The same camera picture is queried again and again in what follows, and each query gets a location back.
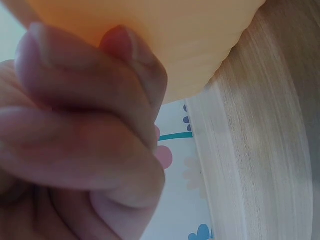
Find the pink flower pattern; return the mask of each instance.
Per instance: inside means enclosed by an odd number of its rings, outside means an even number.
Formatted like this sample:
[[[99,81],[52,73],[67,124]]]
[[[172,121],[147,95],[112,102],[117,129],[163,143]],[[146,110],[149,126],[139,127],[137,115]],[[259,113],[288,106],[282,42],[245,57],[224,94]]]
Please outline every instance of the pink flower pattern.
[[[160,137],[160,129],[156,126],[156,135],[157,138]],[[158,146],[156,152],[155,152],[155,156],[156,158],[159,160],[159,162],[161,163],[163,169],[168,169],[172,163],[173,163],[173,155],[172,152],[170,150],[170,148],[168,148],[167,146]]]

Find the blue flower shape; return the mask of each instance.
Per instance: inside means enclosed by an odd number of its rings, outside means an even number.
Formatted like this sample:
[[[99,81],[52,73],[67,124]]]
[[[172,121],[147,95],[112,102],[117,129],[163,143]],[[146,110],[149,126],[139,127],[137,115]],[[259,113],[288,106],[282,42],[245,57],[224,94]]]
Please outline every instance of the blue flower shape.
[[[198,228],[197,234],[191,233],[188,240],[211,240],[215,239],[213,232],[209,230],[206,224],[201,224]]]
[[[183,106],[183,110],[184,110],[186,113],[188,112],[186,105]],[[191,129],[189,117],[186,116],[186,117],[183,119],[183,122],[184,122],[185,124],[188,124],[188,127],[186,128],[186,130],[191,133],[191,132],[192,132],[192,129]]]

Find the finger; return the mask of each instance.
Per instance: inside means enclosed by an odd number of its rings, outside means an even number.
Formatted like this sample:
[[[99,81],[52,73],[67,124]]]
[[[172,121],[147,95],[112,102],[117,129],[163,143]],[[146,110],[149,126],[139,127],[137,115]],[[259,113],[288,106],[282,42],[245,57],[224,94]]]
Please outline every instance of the finger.
[[[73,190],[103,190],[121,205],[154,205],[160,163],[110,114],[57,114],[32,108],[0,110],[0,168],[19,179]]]
[[[126,44],[128,41],[123,40],[126,38],[130,38],[133,44]],[[132,30],[118,26],[106,33],[100,49],[131,66],[140,79],[156,118],[165,97],[168,76],[149,46]]]
[[[43,24],[32,24],[15,61],[31,97],[56,109],[107,111],[154,148],[153,113],[136,74],[123,62],[77,37]]]

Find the fingernail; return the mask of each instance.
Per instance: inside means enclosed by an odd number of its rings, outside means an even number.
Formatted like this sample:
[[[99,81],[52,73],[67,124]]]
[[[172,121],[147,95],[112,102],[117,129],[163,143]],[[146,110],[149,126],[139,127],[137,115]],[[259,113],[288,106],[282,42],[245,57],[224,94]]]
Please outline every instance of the fingernail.
[[[152,66],[157,58],[135,32],[125,26],[117,26],[108,31],[103,37],[100,48],[125,62],[137,61],[141,64]]]
[[[41,144],[59,136],[64,126],[50,112],[27,107],[0,110],[0,140],[6,145]]]
[[[83,70],[97,64],[101,55],[80,38],[42,23],[32,23],[28,33],[36,42],[41,61],[47,67]]]

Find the wood grain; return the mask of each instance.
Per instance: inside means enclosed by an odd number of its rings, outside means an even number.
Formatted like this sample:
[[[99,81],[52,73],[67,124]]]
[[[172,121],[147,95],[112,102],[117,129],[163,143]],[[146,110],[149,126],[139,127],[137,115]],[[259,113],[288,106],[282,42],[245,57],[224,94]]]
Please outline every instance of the wood grain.
[[[217,240],[320,239],[320,7],[269,0],[187,100]]]

